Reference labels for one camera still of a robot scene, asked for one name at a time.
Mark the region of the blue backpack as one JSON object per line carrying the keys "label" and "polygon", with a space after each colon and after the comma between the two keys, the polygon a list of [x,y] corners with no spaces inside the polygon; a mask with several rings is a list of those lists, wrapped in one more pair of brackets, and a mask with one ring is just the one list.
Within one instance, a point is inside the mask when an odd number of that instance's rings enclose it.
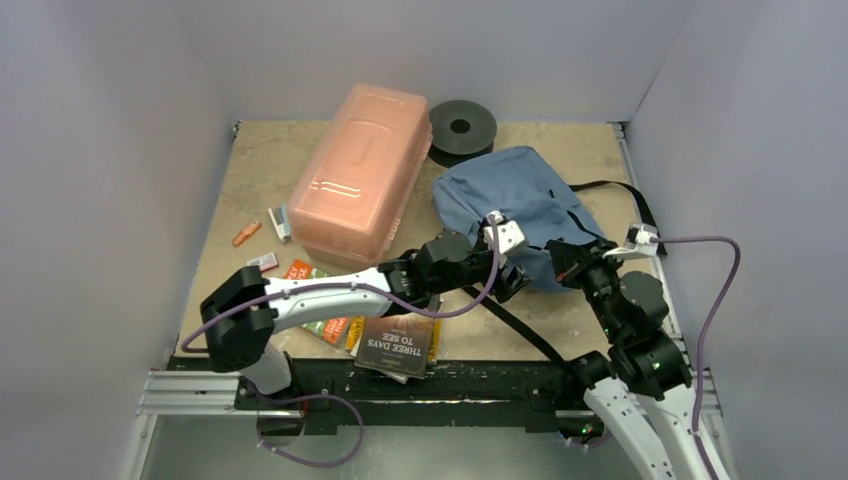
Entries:
{"label": "blue backpack", "polygon": [[480,221],[493,210],[516,221],[524,232],[528,244],[507,266],[523,267],[531,281],[504,303],[507,312],[567,358],[608,351],[610,345],[584,296],[556,283],[544,249],[549,240],[583,245],[607,234],[575,187],[534,148],[510,147],[462,162],[434,180],[432,195],[442,225],[470,240],[476,240]]}

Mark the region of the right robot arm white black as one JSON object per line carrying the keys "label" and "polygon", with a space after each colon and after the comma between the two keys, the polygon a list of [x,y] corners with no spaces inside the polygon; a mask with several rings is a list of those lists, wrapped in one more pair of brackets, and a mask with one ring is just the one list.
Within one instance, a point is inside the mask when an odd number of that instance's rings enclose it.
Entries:
{"label": "right robot arm white black", "polygon": [[704,430],[703,376],[691,374],[662,327],[670,313],[662,282],[618,272],[627,260],[656,256],[656,236],[639,233],[622,246],[550,240],[546,249],[556,281],[583,292],[610,344],[605,375],[587,369],[565,375],[564,399],[597,414],[644,479],[729,478]]}

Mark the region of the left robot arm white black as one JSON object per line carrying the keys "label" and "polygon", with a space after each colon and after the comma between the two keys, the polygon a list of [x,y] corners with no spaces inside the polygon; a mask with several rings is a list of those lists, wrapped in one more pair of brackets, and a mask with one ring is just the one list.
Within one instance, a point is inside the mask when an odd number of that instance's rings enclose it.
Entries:
{"label": "left robot arm white black", "polygon": [[460,316],[494,295],[508,300],[526,283],[522,270],[505,270],[509,256],[527,244],[514,222],[486,226],[475,242],[444,230],[418,249],[347,275],[288,280],[265,278],[256,266],[240,268],[200,305],[202,325],[182,343],[184,352],[199,336],[215,373],[237,372],[259,389],[272,408],[297,399],[298,382],[289,360],[269,345],[290,328],[337,317],[388,317],[415,313],[429,318],[439,295],[480,283],[472,303],[450,312]]}

